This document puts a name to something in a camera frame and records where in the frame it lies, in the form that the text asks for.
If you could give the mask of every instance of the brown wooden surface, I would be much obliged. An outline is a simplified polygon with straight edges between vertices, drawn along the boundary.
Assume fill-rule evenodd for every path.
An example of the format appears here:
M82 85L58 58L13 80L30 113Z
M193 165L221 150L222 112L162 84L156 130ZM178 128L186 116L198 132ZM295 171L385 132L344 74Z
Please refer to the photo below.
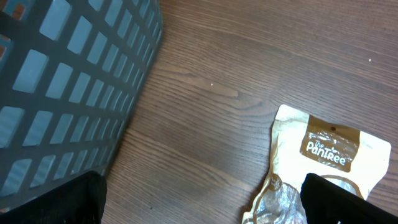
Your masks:
M397 1L160 4L163 46L109 175L103 223L239 223L282 103L391 142L368 200L398 215Z

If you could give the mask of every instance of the snack packet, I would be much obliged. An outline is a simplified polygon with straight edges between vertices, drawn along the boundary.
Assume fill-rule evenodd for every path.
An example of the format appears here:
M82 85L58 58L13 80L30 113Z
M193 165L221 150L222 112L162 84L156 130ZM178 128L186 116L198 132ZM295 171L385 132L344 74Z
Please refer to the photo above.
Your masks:
M282 105L272 126L266 180L242 224L307 223L300 191L308 173L366 200L387 172L390 151L388 142L368 133Z

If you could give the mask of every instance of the wood grain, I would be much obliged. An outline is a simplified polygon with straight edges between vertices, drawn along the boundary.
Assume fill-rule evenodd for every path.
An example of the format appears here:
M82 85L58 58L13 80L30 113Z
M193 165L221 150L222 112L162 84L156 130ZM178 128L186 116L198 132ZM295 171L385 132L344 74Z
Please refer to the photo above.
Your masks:
M397 1L160 5L164 42L109 175L103 223L239 223L282 103L391 142L368 200L398 215Z

